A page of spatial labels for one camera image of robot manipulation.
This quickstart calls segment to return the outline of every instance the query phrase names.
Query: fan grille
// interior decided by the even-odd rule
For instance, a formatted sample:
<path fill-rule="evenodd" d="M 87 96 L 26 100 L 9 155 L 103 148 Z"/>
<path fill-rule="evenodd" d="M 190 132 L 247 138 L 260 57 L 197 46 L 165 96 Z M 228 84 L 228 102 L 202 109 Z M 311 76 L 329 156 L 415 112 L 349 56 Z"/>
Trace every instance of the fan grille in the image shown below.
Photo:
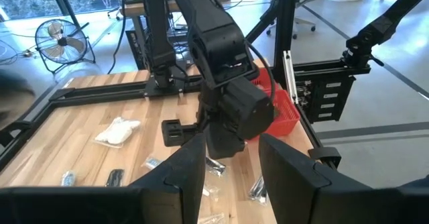
<path fill-rule="evenodd" d="M 88 48 L 85 35 L 76 30 L 77 27 L 69 21 L 48 20 L 36 30 L 36 46 L 40 53 L 52 62 L 74 64 L 84 57 Z"/>

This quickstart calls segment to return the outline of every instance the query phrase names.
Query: wooden table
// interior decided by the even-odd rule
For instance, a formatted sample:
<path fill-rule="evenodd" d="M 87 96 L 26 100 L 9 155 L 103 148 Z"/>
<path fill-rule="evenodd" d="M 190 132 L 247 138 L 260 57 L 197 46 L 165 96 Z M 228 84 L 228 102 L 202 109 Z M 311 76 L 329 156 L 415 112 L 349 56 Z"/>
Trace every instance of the wooden table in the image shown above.
<path fill-rule="evenodd" d="M 191 69 L 189 74 L 197 74 Z M 147 71 L 76 78 L 67 87 L 84 88 L 145 80 Z M 58 186 L 63 173 L 76 174 L 77 186 L 104 186 L 110 171 L 124 169 L 123 185 L 149 172 L 148 156 L 165 160 L 178 148 L 164 146 L 161 122 L 196 121 L 198 93 L 163 99 L 135 99 L 56 109 L 16 157 L 0 173 L 0 186 Z M 118 116 L 141 121 L 120 149 L 94 143 L 94 138 Z M 312 144 L 301 123 L 283 141 L 308 154 Z M 272 224 L 271 206 L 250 201 L 247 194 L 261 174 L 257 143 L 249 143 L 233 158 L 219 160 L 227 166 L 223 177 L 206 173 L 206 184 L 220 188 L 219 199 L 202 197 L 200 217 L 224 213 L 226 223 Z"/>

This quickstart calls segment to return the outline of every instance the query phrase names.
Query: electric fan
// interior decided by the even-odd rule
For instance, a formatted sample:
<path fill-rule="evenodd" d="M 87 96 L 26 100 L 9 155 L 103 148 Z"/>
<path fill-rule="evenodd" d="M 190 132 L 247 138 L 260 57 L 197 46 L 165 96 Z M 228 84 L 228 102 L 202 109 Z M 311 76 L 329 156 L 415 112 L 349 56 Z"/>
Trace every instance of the electric fan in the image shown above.
<path fill-rule="evenodd" d="M 88 38 L 81 29 L 63 19 L 51 19 L 44 22 L 36 30 L 36 50 L 40 53 L 47 70 L 53 74 L 66 65 L 88 60 L 84 59 L 88 48 L 95 56 Z M 55 70 L 50 70 L 46 60 L 61 64 Z"/>

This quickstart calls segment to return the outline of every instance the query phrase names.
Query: window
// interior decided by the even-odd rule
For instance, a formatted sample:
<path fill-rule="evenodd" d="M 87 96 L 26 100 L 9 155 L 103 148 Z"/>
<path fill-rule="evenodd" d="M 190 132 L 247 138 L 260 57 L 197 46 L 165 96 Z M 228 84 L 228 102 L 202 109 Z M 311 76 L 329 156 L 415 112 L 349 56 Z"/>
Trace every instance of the window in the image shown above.
<path fill-rule="evenodd" d="M 0 7 L 5 20 L 61 15 L 55 0 L 0 0 Z"/>

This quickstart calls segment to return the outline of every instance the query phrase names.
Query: table leg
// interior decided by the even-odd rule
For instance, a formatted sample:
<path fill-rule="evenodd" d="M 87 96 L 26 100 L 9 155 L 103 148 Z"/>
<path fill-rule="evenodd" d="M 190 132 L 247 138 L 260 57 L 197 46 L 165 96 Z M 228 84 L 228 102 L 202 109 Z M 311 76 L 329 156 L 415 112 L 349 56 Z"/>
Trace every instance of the table leg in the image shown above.
<path fill-rule="evenodd" d="M 145 34 L 143 25 L 141 24 L 140 16 L 133 16 L 131 17 L 131 19 L 133 20 L 135 34 L 137 35 L 137 42 L 139 43 L 141 54 L 143 55 L 143 58 L 146 59 Z M 146 66 L 140 66 L 139 64 L 137 64 L 137 68 L 139 70 L 149 70 L 148 68 L 146 68 Z"/>
<path fill-rule="evenodd" d="M 70 14 L 70 17 L 72 18 L 73 24 L 77 27 L 78 30 L 83 30 L 86 26 L 88 26 L 89 23 L 86 23 L 81 27 L 76 18 L 76 15 L 74 14 L 72 6 L 70 5 L 70 2 L 68 0 L 62 1 L 64 2 L 64 6 L 66 7 L 68 14 Z"/>

